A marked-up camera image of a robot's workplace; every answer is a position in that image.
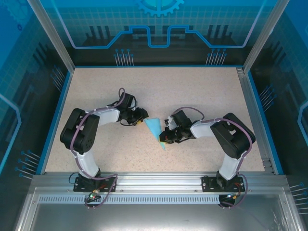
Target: speckled tabletop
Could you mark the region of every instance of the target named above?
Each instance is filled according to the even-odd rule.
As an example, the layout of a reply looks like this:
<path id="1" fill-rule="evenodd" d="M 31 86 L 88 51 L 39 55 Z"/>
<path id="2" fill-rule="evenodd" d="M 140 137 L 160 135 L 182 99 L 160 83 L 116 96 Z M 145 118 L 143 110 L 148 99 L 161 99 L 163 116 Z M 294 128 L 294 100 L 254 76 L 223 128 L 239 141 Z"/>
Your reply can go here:
<path id="1" fill-rule="evenodd" d="M 60 142 L 60 133 L 74 108 L 91 110 L 118 100 L 118 89 L 136 97 L 138 106 L 161 125 L 182 106 L 204 112 L 205 119 L 233 112 L 251 130 L 252 125 L 235 68 L 154 67 L 78 68 L 75 70 L 46 172 L 73 172 L 78 167 L 70 151 Z M 185 113 L 192 121 L 200 115 Z M 124 127 L 112 123 L 98 128 L 93 146 L 101 171 L 192 172 L 217 171 L 224 152 L 215 137 L 166 145 L 164 151 L 145 123 Z M 241 170 L 264 171 L 257 143 Z"/>

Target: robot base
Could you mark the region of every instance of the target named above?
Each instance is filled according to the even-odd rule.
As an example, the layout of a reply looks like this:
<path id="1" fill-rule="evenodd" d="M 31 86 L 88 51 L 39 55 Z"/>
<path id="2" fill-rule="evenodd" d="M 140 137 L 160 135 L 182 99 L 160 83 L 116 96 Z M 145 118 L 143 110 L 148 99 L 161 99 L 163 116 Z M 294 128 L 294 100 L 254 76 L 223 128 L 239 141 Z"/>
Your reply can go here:
<path id="1" fill-rule="evenodd" d="M 100 188 L 100 192 L 108 192 L 110 187 L 112 186 L 112 183 L 114 182 L 115 177 L 111 177 L 106 180 L 92 180 L 88 179 L 82 175 L 78 175 L 75 179 L 74 184 L 74 192 L 92 192 L 95 189 Z M 113 187 L 111 192 L 115 192 L 116 185 Z"/>
<path id="2" fill-rule="evenodd" d="M 228 181 L 228 186 L 223 189 L 220 185 L 217 183 L 217 177 L 209 177 L 204 176 L 201 178 L 201 185 L 202 185 L 202 191 L 205 193 L 208 192 L 228 192 L 228 193 L 236 193 L 239 191 L 239 188 L 235 185 L 235 183 L 240 184 L 240 191 L 245 192 L 245 186 L 244 181 L 242 177 L 235 176 L 231 180 Z"/>

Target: gear icon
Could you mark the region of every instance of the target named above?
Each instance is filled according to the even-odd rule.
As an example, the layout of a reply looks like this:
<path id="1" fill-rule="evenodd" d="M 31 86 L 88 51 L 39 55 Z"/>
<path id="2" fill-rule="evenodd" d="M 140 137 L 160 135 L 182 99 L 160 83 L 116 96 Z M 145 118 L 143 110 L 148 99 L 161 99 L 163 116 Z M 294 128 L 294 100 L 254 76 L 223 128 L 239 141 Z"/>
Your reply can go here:
<path id="1" fill-rule="evenodd" d="M 179 5 L 184 3 L 184 0 L 136 0 L 139 10 L 144 10 L 144 13 L 150 13 L 151 16 L 162 14 L 167 16 L 168 13 L 173 13 L 174 9 L 179 9 Z"/>
<path id="2" fill-rule="evenodd" d="M 26 0 L 2 0 L 16 22 L 22 24 L 28 17 L 28 3 Z"/>

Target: beige work surface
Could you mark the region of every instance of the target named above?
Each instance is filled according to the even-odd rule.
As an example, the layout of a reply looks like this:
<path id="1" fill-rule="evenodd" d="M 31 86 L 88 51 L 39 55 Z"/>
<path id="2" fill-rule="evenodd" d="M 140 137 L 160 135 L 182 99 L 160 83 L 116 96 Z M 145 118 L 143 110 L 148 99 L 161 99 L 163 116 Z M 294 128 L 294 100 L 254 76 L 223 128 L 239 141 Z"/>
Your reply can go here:
<path id="1" fill-rule="evenodd" d="M 91 110 L 118 100 L 118 89 L 136 97 L 149 118 L 159 118 L 164 128 L 177 108 L 192 106 L 205 119 L 233 112 L 250 129 L 250 117 L 235 68 L 154 67 L 78 68 L 75 70 L 52 145 L 47 172 L 78 171 L 73 155 L 60 142 L 60 133 L 74 108 Z M 192 121 L 200 115 L 189 109 Z M 101 171 L 192 172 L 217 171 L 224 152 L 215 137 L 165 145 L 164 151 L 145 123 L 125 127 L 112 123 L 98 128 L 93 146 Z M 241 170 L 264 171 L 257 143 Z"/>

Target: blue triangular object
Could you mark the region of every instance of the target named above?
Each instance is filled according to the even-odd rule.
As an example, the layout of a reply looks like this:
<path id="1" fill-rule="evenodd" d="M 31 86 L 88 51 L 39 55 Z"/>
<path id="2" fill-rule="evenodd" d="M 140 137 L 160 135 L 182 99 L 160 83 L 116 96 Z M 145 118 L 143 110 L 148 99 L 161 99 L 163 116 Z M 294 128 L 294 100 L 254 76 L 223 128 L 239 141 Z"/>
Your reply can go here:
<path id="1" fill-rule="evenodd" d="M 149 127 L 150 131 L 153 133 L 153 135 L 155 136 L 155 138 L 157 139 L 157 141 L 159 141 L 159 134 L 162 133 L 162 128 L 160 127 L 160 121 L 158 118 L 155 119 L 145 119 L 144 120 L 146 125 Z M 165 151 L 165 145 L 162 142 L 159 142 L 160 146 L 162 146 L 162 148 Z"/>

